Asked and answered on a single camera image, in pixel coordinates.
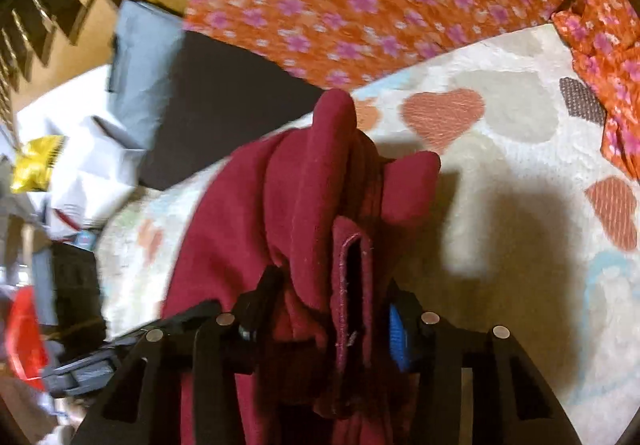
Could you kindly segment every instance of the red fabric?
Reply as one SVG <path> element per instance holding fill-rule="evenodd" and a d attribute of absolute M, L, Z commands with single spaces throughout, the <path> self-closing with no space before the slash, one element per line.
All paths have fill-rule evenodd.
<path fill-rule="evenodd" d="M 439 168 L 432 152 L 382 159 L 356 129 L 350 96 L 332 90 L 316 105 L 311 128 L 238 149 L 210 185 L 163 315 L 208 298 L 230 310 L 267 265 L 286 271 L 273 342 L 255 375 L 236 376 L 248 445 L 294 439 L 304 419 L 289 411 L 282 422 L 283 404 L 334 419 L 324 433 L 327 420 L 309 418 L 316 430 L 305 420 L 307 443 L 392 443 L 388 401 L 396 385 L 374 318 L 399 243 L 425 218 Z M 190 381 L 182 390 L 182 443 L 193 443 Z"/>

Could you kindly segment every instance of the heart pattern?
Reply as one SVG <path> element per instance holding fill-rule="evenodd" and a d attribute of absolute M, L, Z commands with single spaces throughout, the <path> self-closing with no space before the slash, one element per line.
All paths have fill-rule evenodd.
<path fill-rule="evenodd" d="M 570 116 L 604 126 L 607 112 L 593 91 L 575 78 L 560 78 L 560 92 Z"/>
<path fill-rule="evenodd" d="M 418 92 L 400 108 L 404 123 L 438 154 L 484 115 L 482 96 L 471 89 Z"/>
<path fill-rule="evenodd" d="M 638 246 L 638 230 L 633 221 L 636 199 L 629 185 L 610 176 L 584 191 L 609 240 L 620 250 Z"/>
<path fill-rule="evenodd" d="M 354 100 L 356 106 L 356 118 L 358 119 L 358 128 L 367 132 L 373 129 L 380 121 L 380 112 L 374 105 L 375 98 L 367 98 L 366 100 Z"/>

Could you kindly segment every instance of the white blanket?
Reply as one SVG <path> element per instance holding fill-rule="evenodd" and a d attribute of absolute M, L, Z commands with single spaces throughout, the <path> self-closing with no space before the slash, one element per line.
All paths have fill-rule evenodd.
<path fill-rule="evenodd" d="M 396 271 L 401 286 L 457 326 L 507 326 L 583 443 L 613 445 L 640 405 L 640 190 L 600 156 L 602 111 L 571 62 L 545 25 L 353 94 L 380 154 L 442 156 L 430 223 Z M 107 228 L 98 256 L 110 263 L 101 268 L 114 333 L 159 314 L 214 174 L 136 203 Z"/>

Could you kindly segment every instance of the blue plastic part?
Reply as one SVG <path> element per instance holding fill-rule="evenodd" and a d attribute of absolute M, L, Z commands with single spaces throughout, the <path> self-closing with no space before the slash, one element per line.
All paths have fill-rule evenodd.
<path fill-rule="evenodd" d="M 398 369 L 406 373 L 411 366 L 406 331 L 396 307 L 389 306 L 389 354 L 394 359 Z"/>

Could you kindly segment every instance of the gray pillow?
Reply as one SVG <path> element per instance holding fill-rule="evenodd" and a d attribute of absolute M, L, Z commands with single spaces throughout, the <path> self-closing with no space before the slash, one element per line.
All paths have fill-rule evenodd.
<path fill-rule="evenodd" d="M 148 2 L 125 0 L 113 41 L 108 109 L 140 148 L 151 149 L 170 98 L 169 70 L 182 19 Z"/>

